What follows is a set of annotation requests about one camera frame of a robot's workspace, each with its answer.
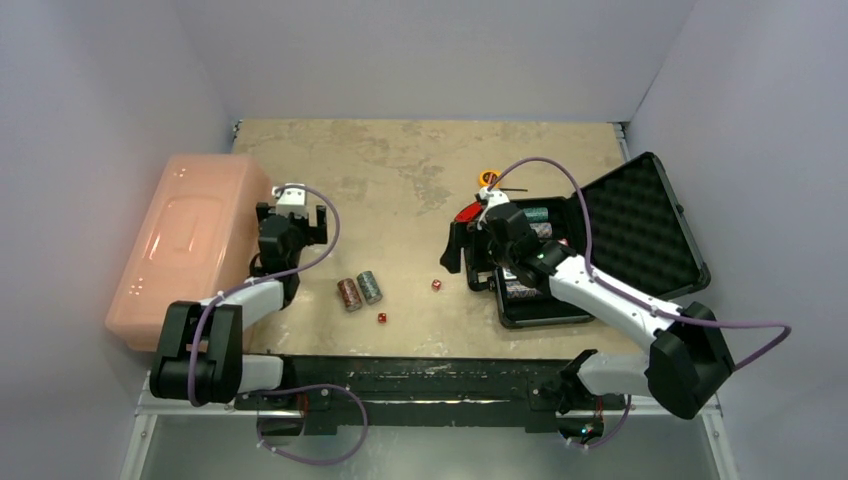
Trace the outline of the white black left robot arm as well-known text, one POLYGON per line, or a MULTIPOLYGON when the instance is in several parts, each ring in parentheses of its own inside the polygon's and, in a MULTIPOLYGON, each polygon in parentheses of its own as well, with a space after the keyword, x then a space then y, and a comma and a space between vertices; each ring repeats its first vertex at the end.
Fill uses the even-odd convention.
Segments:
POLYGON ((259 251, 241 284, 199 301, 175 301, 165 313, 149 376, 151 394, 185 400, 195 407, 225 404, 259 391, 272 408, 297 399, 298 382, 284 373, 285 362, 271 354, 247 354, 247 329, 289 307, 305 271, 304 248, 333 248, 328 232, 333 208, 318 205, 303 214, 260 203, 256 207, 259 251))

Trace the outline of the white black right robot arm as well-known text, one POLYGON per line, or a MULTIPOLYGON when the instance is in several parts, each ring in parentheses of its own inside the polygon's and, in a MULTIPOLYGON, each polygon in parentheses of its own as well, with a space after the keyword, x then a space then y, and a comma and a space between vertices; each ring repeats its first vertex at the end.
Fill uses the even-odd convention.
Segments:
POLYGON ((472 217, 450 223, 440 258, 448 272, 458 272, 463 249, 483 237, 488 260, 522 285, 589 313, 640 347, 631 355, 580 354, 561 381, 569 404, 584 407, 607 394, 644 396, 678 418, 692 419, 735 372, 709 308, 652 297, 593 267, 573 248, 541 240, 512 202, 470 208, 472 217))

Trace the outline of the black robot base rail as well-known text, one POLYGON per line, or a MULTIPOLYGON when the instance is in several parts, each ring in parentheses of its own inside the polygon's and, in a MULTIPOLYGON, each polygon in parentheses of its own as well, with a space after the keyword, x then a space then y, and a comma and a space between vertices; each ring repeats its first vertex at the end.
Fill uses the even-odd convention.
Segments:
POLYGON ((311 386, 303 397, 241 394, 226 403, 193 407, 144 390, 143 412, 164 415, 243 415, 304 420, 308 435, 341 426, 512 427, 527 433, 574 430, 597 408, 611 419, 625 398, 600 401, 565 380, 564 360, 305 356, 284 359, 282 387, 311 386))

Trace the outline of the grey blue poker chip stack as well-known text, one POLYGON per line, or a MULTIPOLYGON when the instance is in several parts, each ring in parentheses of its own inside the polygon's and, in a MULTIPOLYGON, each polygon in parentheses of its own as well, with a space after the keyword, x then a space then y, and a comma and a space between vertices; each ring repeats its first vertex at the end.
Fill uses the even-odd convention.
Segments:
POLYGON ((373 305, 383 299, 382 290, 372 271, 367 270, 359 273, 356 280, 368 305, 373 305))

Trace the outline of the red brown poker chip stack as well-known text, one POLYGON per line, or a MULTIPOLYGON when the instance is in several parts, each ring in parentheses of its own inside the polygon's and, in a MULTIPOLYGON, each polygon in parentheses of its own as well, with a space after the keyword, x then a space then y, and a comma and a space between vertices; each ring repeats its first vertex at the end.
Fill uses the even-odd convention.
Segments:
POLYGON ((363 301, 359 294, 357 284, 351 278, 344 278, 337 282, 337 290, 347 312, 359 310, 363 301))

